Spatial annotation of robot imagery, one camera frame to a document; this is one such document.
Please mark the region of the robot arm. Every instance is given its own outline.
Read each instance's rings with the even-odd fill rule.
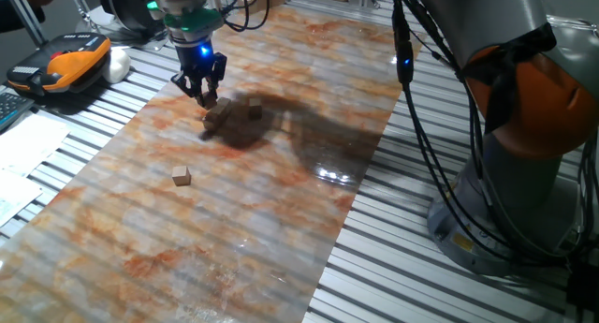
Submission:
[[[420,1],[443,32],[486,133],[510,153],[557,157],[595,132],[596,27],[548,19],[542,0]]]
[[[225,76],[226,57],[212,48],[212,32],[224,24],[221,13],[206,9],[207,0],[154,0],[148,9],[155,20],[164,20],[175,45],[181,71],[171,80],[202,107],[207,97],[202,82],[208,83],[211,99],[216,98],[218,82]]]

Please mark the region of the black cable bundle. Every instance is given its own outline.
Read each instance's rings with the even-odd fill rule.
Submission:
[[[229,26],[229,28],[231,28],[232,30],[234,30],[238,33],[241,33],[245,30],[256,30],[256,29],[262,27],[264,25],[264,23],[266,23],[267,18],[269,17],[270,0],[266,0],[266,12],[264,13],[264,18],[262,19],[262,22],[256,26],[249,27],[248,26],[248,24],[250,22],[250,9],[249,8],[250,8],[250,6],[255,4],[256,1],[257,0],[253,0],[251,3],[248,3],[247,0],[243,0],[242,6],[234,6],[236,4],[237,0],[233,0],[233,2],[229,6],[223,8],[223,10],[221,11],[221,14],[225,18],[225,24],[227,26]],[[230,22],[226,19],[226,16],[234,9],[244,9],[245,10],[245,22],[243,25]]]
[[[393,3],[394,3],[394,11],[393,11],[393,21],[394,21],[393,27],[394,27],[394,29],[396,29],[396,28],[406,29],[405,27],[407,26],[407,30],[409,32],[411,32],[423,44],[423,46],[425,46],[427,49],[429,49],[429,51],[431,51],[431,53],[435,59],[443,62],[447,66],[450,66],[456,72],[456,76],[465,86],[466,85],[465,79],[463,78],[463,75],[461,75],[460,67],[458,66],[458,63],[457,63],[455,57],[453,56],[453,54],[451,53],[451,51],[449,50],[449,48],[445,45],[443,38],[439,34],[436,24],[434,23],[432,18],[429,16],[427,10],[422,5],[420,5],[420,3],[417,0],[393,0]],[[409,26],[407,25],[407,21],[405,20],[405,17],[403,15],[403,8],[402,8],[403,4],[405,4],[408,7],[408,9],[416,16],[416,18],[418,19],[420,24],[424,27],[424,29],[427,31],[429,36],[433,39],[434,43],[441,49],[445,58],[442,55],[440,55],[439,53],[433,51],[426,43],[424,43],[409,28]],[[398,46],[405,44],[406,42],[409,42],[409,36],[406,37],[405,33],[400,34],[398,32],[395,32],[395,38],[396,38],[396,41],[395,41],[396,50],[397,50],[397,52],[400,52],[400,50],[398,49]],[[398,59],[398,63],[399,63],[400,60],[402,59],[402,56],[397,55],[397,59]],[[402,73],[402,72],[406,72],[406,71],[408,71],[408,72],[413,71],[413,68],[411,68],[411,69],[410,68],[400,68],[398,66],[398,78],[400,79],[400,82],[402,83],[403,91],[404,91],[405,97],[406,97],[406,103],[407,103],[408,109],[410,111],[410,115],[412,117],[412,122],[414,123],[416,138],[418,141],[418,146],[420,148],[420,152],[422,153],[425,164],[431,174],[431,177],[434,180],[434,183],[437,187],[439,194],[443,198],[444,203],[446,204],[447,208],[449,209],[449,211],[455,218],[455,220],[458,223],[458,225],[460,226],[461,230],[469,237],[470,240],[472,240],[474,243],[476,243],[476,245],[479,248],[483,249],[484,251],[486,251],[487,253],[489,253],[490,255],[492,255],[494,257],[505,260],[505,261],[509,262],[510,264],[514,264],[514,265],[518,265],[518,266],[526,266],[526,267],[548,267],[548,266],[567,267],[571,262],[574,262],[574,261],[579,260],[582,257],[586,256],[593,248],[595,248],[599,244],[599,237],[596,238],[594,241],[588,240],[590,235],[592,234],[592,228],[593,228],[593,223],[594,223],[593,214],[592,214],[593,192],[596,194],[596,197],[599,199],[599,183],[597,182],[597,174],[596,174],[596,169],[595,169],[595,164],[594,164],[596,162],[597,135],[595,135],[593,138],[591,138],[585,144],[584,149],[583,149],[583,156],[582,156],[581,163],[580,163],[580,169],[578,172],[578,182],[580,183],[581,178],[584,179],[583,182],[586,187],[587,193],[582,195],[582,192],[581,192],[581,196],[580,196],[581,200],[582,200],[582,207],[583,207],[583,214],[584,214],[583,221],[584,221],[585,230],[581,234],[580,240],[578,241],[576,247],[573,250],[571,250],[568,255],[566,255],[564,257],[551,257],[551,256],[548,256],[547,254],[544,254],[544,252],[527,251],[527,250],[525,250],[524,247],[522,247],[514,242],[510,242],[510,241],[499,238],[497,235],[492,233],[490,230],[488,230],[487,228],[485,228],[484,226],[482,226],[481,224],[476,222],[474,220],[474,218],[470,214],[468,214],[465,211],[465,209],[462,207],[462,205],[460,204],[460,201],[456,198],[456,195],[453,192],[453,189],[449,183],[449,180],[447,179],[447,177],[441,167],[441,164],[439,163],[439,160],[437,159],[437,156],[436,156],[434,150],[431,147],[431,143],[429,142],[429,139],[424,131],[424,128],[422,127],[422,124],[420,123],[420,121],[417,117],[416,108],[414,105],[414,101],[412,99],[412,93],[410,91],[410,81],[412,79],[412,74]],[[471,153],[472,153],[472,158],[475,163],[477,177],[480,181],[482,181],[484,170],[483,170],[483,166],[482,166],[482,161],[480,161],[480,156],[483,153],[483,133],[482,133],[482,130],[480,127],[480,120],[478,117],[478,109],[476,107],[475,100],[472,97],[472,94],[470,93],[470,91],[467,87],[466,87],[466,93],[468,94],[469,109],[470,109]],[[445,184],[445,189],[444,189],[444,185],[441,184],[441,182],[439,181],[439,178],[437,177],[435,169],[439,172],[439,175],[441,176],[441,179],[443,180],[443,183]],[[463,214],[463,216],[466,219],[468,219],[468,221],[470,221],[478,229],[482,230],[485,234],[487,234],[494,241],[496,241],[496,242],[500,243],[501,245],[509,248],[510,250],[518,253],[516,255],[516,258],[507,257],[502,254],[499,254],[496,251],[488,248],[484,243],[482,243],[471,232],[471,229],[469,229],[463,223],[463,221],[460,218],[460,215],[456,212],[454,207],[451,205],[449,197],[447,196],[446,192],[449,193],[449,196],[455,201],[456,206],[458,207],[460,212]],[[494,215],[493,206],[486,199],[486,197],[485,197],[485,201],[489,207],[489,214]],[[502,231],[501,228],[498,228],[498,230],[500,231],[500,233],[504,234],[504,232]],[[506,235],[503,235],[503,236],[504,236],[504,238],[507,238],[508,240],[510,238],[509,236],[506,236]]]

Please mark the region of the yellow label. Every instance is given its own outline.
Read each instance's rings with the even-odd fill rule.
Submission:
[[[472,248],[475,246],[475,243],[472,240],[466,238],[460,233],[454,234],[453,238],[451,238],[451,241],[461,247],[461,249],[468,252],[472,252]]]

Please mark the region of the blue led light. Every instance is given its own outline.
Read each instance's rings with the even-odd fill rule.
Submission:
[[[202,52],[202,56],[210,55],[210,48],[201,46],[199,49]]]

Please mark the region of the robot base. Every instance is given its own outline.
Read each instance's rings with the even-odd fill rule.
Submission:
[[[549,251],[555,250],[576,224],[575,210],[577,209],[577,184],[563,179],[557,179],[550,189],[548,197],[540,207],[533,209],[514,209],[510,219],[512,224],[519,226],[519,232],[527,233],[530,240]],[[454,185],[454,193],[460,201],[461,206],[481,226],[485,227],[497,237],[502,238],[497,227],[491,220],[489,209],[485,204],[481,187],[476,177],[475,167],[472,160],[468,161],[461,174],[457,177]],[[471,233],[488,248],[505,257],[513,257],[514,252],[490,238],[484,231],[472,224],[456,206],[455,200],[450,198],[453,209],[460,215],[464,225],[471,229]],[[495,219],[504,222],[502,214],[495,214]],[[514,273],[527,273],[531,268],[517,268],[509,262],[494,257],[484,251],[473,242],[460,228],[456,219],[445,205],[443,199],[438,197],[429,208],[428,226],[431,237],[439,249],[451,260],[463,268],[474,273],[506,276]],[[512,234],[514,228],[504,226],[508,233]],[[519,241],[524,247],[528,247],[525,241]]]

